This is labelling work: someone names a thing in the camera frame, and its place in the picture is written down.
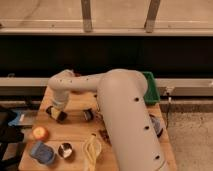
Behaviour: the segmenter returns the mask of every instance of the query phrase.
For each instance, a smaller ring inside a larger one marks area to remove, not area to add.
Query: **wooden tabletop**
[[[20,171],[83,171],[84,169],[84,156],[82,152],[82,145],[86,139],[88,139],[91,133],[95,133],[102,144],[102,152],[97,160],[97,171],[118,171],[118,166],[114,152],[110,145],[105,143],[100,137],[98,131],[103,129],[102,123],[98,119],[94,119],[91,122],[86,122],[82,113],[83,109],[92,108],[97,109],[97,102],[94,94],[86,92],[82,94],[71,94],[70,100],[65,112],[68,114],[68,118],[63,124],[56,123],[51,119],[45,110],[51,105],[52,92],[47,88],[45,96],[42,100],[38,115],[36,117],[35,126],[45,126],[50,136],[46,144],[51,146],[57,153],[58,147],[64,142],[72,144],[74,149],[74,155],[68,160],[64,160],[59,156],[56,156],[55,162],[50,165],[41,165],[36,160],[29,156],[29,151],[35,142],[32,136],[29,136],[26,148],[24,150],[22,160],[19,165]],[[158,117],[163,126],[165,127],[159,104],[148,106],[149,113]],[[159,139],[161,147],[164,151],[166,160],[171,171],[176,171],[177,166],[172,152],[172,147],[169,142],[169,137],[166,129],[164,129],[162,136]]]

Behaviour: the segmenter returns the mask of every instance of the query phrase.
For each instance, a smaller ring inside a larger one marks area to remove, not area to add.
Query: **green bin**
[[[160,101],[160,95],[156,87],[155,78],[152,72],[142,71],[142,73],[148,82],[148,90],[144,96],[144,101],[146,105],[154,105]]]

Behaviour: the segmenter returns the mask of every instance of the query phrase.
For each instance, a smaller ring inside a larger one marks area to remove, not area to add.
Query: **black wall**
[[[155,77],[206,78],[213,77],[213,38],[0,36],[0,60],[0,76],[129,68],[152,71]]]

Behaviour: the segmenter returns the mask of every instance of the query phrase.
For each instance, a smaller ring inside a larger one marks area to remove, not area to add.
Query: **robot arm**
[[[69,91],[97,91],[98,104],[121,171],[168,171],[143,96],[145,77],[116,69],[104,74],[72,77],[65,70],[49,80],[53,105],[63,109]]]

